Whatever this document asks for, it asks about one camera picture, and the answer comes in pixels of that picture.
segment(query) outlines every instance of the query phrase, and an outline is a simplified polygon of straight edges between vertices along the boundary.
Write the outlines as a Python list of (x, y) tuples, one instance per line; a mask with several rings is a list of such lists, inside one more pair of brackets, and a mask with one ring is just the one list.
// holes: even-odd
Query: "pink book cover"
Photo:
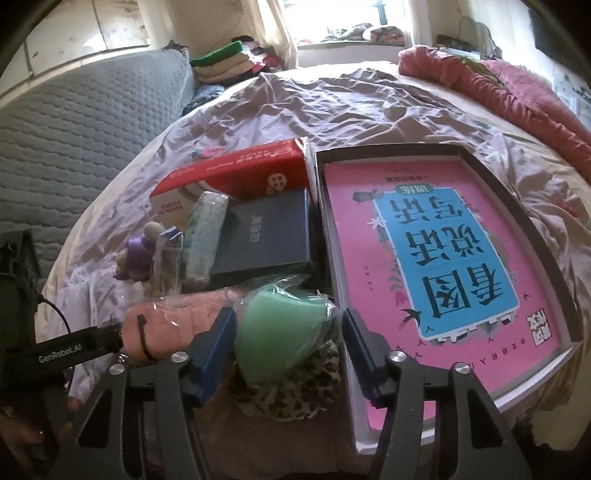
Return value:
[[(466, 362), (500, 393), (560, 348), (524, 247), (461, 159), (330, 163), (324, 176), (349, 305), (392, 349)], [(370, 428), (385, 413), (367, 402)]]

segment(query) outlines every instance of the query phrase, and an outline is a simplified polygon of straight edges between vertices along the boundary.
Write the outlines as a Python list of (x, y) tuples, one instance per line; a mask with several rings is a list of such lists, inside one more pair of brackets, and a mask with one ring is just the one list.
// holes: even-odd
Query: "wrinkled bed sheet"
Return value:
[[(139, 300), (143, 290), (140, 284), (113, 279), (115, 254), (152, 218), (150, 191), (171, 170), (194, 161), (196, 148), (222, 146), (235, 151), (302, 136), (310, 138), (316, 151), (386, 142), (460, 144), (487, 165), (523, 205), (546, 239), (582, 314), (582, 347), (543, 389), (512, 411), (510, 421), (524, 410), (553, 408), (564, 401), (573, 389), (589, 338), (591, 221), (584, 205), (591, 206), (589, 187), (549, 148), (474, 102), (426, 82), (407, 78), (399, 82), (382, 71), (396, 73), (393, 65), (372, 66), (379, 70), (347, 65), (262, 75), (177, 121), (81, 217), (45, 294), (55, 299), (73, 329), (123, 318), (125, 306)], [(440, 96), (417, 85), (436, 90)], [(40, 311), (37, 326), (40, 339), (65, 333), (59, 318), (45, 309)], [(103, 357), (78, 366), (72, 394), (87, 399), (110, 361)], [(586, 425), (589, 416), (587, 402), (579, 411), (579, 420)], [(353, 454), (344, 397), (312, 421), (279, 424), (243, 416), (221, 388), (214, 401), (198, 413), (197, 422), (210, 467), (224, 477), (365, 472), (369, 466), (368, 458)], [(541, 423), (545, 434), (552, 433), (556, 419)]]

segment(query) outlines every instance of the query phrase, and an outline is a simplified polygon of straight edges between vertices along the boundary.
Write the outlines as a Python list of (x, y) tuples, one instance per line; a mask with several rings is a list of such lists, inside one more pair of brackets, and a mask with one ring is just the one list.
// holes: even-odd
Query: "red box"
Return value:
[(251, 200), (314, 184), (313, 159), (306, 138), (283, 140), (199, 161), (165, 177), (150, 194), (158, 220), (186, 227), (189, 213), (204, 191)]

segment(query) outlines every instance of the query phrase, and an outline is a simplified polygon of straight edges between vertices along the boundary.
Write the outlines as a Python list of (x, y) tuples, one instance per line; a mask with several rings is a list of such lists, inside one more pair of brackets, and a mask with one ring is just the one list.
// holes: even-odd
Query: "leopard print fabric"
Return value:
[(247, 385), (235, 365), (230, 388), (245, 415), (292, 421), (327, 410), (337, 400), (341, 384), (339, 346), (329, 339), (281, 381)]

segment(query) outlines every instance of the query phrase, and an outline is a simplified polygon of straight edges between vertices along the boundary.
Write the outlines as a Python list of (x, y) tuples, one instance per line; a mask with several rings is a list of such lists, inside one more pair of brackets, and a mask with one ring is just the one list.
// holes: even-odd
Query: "pink plush toy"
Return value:
[(145, 301), (127, 310), (121, 330), (124, 353), (145, 362), (162, 360), (209, 330), (220, 309), (240, 298), (232, 288)]

